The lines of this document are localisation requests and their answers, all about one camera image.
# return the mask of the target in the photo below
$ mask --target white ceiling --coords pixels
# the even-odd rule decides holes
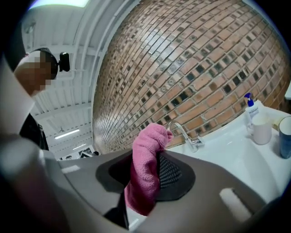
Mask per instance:
[[[48,47],[57,60],[61,52],[70,55],[70,72],[58,72],[56,80],[35,97],[31,111],[56,158],[81,144],[93,144],[92,102],[100,65],[118,26],[138,2],[90,0],[84,8],[46,5],[29,10],[24,17],[26,52]],[[79,132],[55,139],[77,128]]]

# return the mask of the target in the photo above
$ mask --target white sink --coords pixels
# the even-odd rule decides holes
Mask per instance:
[[[271,118],[288,116],[287,113],[264,107],[260,112]],[[192,153],[186,144],[169,149],[215,163],[255,190],[267,203],[280,196],[291,178],[291,158],[279,154],[279,134],[272,129],[272,139],[266,145],[253,142],[246,130],[245,114],[203,137],[205,145]]]

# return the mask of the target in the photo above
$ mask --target ceiling light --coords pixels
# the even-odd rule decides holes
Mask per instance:
[[[65,137],[65,136],[68,136],[68,135],[70,135],[70,134],[72,134],[72,133],[76,133],[76,132],[79,132],[79,131],[80,131],[80,129],[76,129],[76,130],[74,130],[74,131],[72,131],[72,132],[69,132],[69,133],[65,133],[65,134],[59,135],[59,136],[55,137],[55,139],[59,139],[59,138],[61,138],[61,137]]]
[[[78,149],[79,147],[82,147],[82,146],[84,146],[84,145],[86,145],[86,143],[83,144],[83,145],[80,145],[80,146],[78,146],[78,147],[76,147],[76,148],[74,148],[73,150]]]
[[[43,5],[72,5],[78,7],[85,7],[89,0],[37,0],[32,4],[31,8]]]

